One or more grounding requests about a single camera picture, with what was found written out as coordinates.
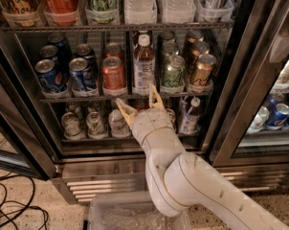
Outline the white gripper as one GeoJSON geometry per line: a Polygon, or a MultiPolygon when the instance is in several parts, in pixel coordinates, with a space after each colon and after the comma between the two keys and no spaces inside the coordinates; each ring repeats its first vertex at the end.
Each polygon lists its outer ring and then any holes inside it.
{"type": "Polygon", "coordinates": [[[138,142],[143,142],[147,135],[161,128],[173,129],[172,122],[164,110],[163,100],[154,84],[150,86],[149,109],[138,113],[120,98],[116,99],[116,105],[138,142]]]}

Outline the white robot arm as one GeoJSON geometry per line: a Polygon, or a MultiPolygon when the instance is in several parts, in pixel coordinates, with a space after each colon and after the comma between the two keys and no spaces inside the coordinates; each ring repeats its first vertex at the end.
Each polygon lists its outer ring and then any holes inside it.
{"type": "Polygon", "coordinates": [[[144,150],[147,188],[162,214],[175,217],[200,204],[232,230],[289,230],[208,162],[185,150],[154,86],[148,109],[139,112],[121,99],[116,104],[144,150]]]}

